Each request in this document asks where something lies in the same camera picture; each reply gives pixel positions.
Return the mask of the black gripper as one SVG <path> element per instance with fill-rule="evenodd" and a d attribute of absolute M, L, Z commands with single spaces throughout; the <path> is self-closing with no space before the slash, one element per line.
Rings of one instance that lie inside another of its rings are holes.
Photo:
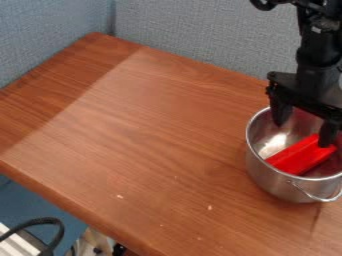
<path fill-rule="evenodd" d="M 342 51 L 297 51 L 297 72 L 267 74 L 266 94 L 270 98 L 273 121 L 281 127 L 297 107 L 321 117 L 318 146 L 329 147 L 342 122 Z"/>

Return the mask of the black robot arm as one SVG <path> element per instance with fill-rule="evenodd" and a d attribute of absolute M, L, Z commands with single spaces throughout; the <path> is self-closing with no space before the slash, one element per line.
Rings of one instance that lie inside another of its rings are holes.
<path fill-rule="evenodd" d="M 273 121 L 282 126 L 293 108 L 322 119 L 318 145 L 330 146 L 342 130 L 342 0 L 250 0 L 261 11 L 292 4 L 301 45 L 297 71 L 267 74 Z"/>

